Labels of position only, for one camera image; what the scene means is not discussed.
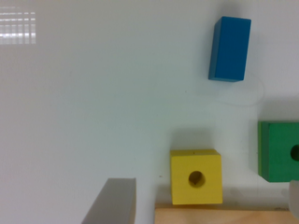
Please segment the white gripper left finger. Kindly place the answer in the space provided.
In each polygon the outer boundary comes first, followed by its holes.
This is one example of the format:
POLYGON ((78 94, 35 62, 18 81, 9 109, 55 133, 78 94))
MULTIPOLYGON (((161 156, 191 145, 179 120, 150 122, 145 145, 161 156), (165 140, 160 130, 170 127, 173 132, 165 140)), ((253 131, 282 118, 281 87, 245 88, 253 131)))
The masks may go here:
POLYGON ((109 178, 81 224, 135 224, 136 179, 109 178))

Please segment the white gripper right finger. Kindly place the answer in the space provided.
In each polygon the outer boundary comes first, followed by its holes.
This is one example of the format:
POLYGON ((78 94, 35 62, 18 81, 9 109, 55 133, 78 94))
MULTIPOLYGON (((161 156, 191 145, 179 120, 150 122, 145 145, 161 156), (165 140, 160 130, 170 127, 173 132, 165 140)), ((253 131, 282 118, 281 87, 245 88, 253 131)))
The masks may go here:
POLYGON ((299 218, 299 181, 292 180, 289 185, 289 209, 292 215, 299 218))

